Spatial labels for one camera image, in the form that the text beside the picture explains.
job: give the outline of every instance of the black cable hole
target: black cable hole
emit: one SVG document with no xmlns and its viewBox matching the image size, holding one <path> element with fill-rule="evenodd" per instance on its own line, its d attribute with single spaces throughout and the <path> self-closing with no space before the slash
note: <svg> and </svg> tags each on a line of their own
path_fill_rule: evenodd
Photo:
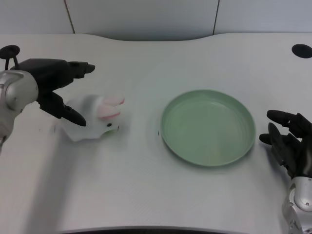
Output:
<svg viewBox="0 0 312 234">
<path fill-rule="evenodd" d="M 312 48 L 308 45 L 297 44 L 292 47 L 292 52 L 303 59 L 312 58 Z"/>
</svg>

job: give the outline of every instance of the white table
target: white table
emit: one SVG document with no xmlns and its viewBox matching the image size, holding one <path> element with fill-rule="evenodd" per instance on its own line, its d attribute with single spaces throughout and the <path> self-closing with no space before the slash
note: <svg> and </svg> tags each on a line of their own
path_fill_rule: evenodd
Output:
<svg viewBox="0 0 312 234">
<path fill-rule="evenodd" d="M 72 143 L 37 103 L 18 116 L 0 156 L 0 233 L 118 226 L 286 233 L 281 205 L 290 179 L 258 135 L 267 131 L 269 109 L 312 120 L 312 59 L 292 53 L 298 43 L 312 46 L 312 34 L 224 34 L 174 42 L 0 36 L 0 47 L 21 48 L 19 61 L 94 64 L 93 73 L 57 91 L 65 101 L 114 91 L 126 97 L 119 131 L 93 141 Z M 197 167 L 165 148 L 158 135 L 161 111 L 194 89 L 231 95 L 253 115 L 257 138 L 237 163 Z"/>
</svg>

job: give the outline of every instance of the stuffed bunny toy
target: stuffed bunny toy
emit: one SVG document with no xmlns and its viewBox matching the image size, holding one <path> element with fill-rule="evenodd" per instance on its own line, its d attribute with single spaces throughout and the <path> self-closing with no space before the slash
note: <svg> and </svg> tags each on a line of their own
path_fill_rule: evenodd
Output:
<svg viewBox="0 0 312 234">
<path fill-rule="evenodd" d="M 66 105 L 79 112 L 86 120 L 82 127 L 62 118 L 62 126 L 72 141 L 99 138 L 103 133 L 119 127 L 120 111 L 117 106 L 124 103 L 122 96 L 104 98 L 87 95 L 69 101 Z"/>
</svg>

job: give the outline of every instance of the black robotic finger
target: black robotic finger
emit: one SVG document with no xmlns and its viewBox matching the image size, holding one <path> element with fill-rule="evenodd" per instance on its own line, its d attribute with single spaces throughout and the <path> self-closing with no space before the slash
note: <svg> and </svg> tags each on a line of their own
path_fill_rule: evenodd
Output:
<svg viewBox="0 0 312 234">
<path fill-rule="evenodd" d="M 299 149 L 300 141 L 293 135 L 281 135 L 273 123 L 269 123 L 269 133 L 261 134 L 259 139 L 272 145 L 271 151 L 279 165 L 287 169 L 288 175 L 293 178 L 296 172 L 295 152 Z"/>
<path fill-rule="evenodd" d="M 312 135 L 312 124 L 300 113 L 294 115 L 287 112 L 269 110 L 267 117 L 283 127 L 289 128 L 289 131 L 297 138 Z"/>
<path fill-rule="evenodd" d="M 39 96 L 37 102 L 40 104 L 40 109 L 56 118 L 65 118 L 83 127 L 87 125 L 86 120 L 81 114 L 71 107 L 66 106 L 63 103 L 63 99 L 53 92 Z"/>
</svg>

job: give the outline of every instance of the green plate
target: green plate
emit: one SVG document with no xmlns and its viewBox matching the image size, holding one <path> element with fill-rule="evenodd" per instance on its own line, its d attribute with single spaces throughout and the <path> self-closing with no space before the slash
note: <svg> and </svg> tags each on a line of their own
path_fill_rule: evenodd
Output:
<svg viewBox="0 0 312 234">
<path fill-rule="evenodd" d="M 243 157 L 255 138 L 254 120 L 243 104 L 212 90 L 184 93 L 165 108 L 161 135 L 184 160 L 222 166 Z"/>
</svg>

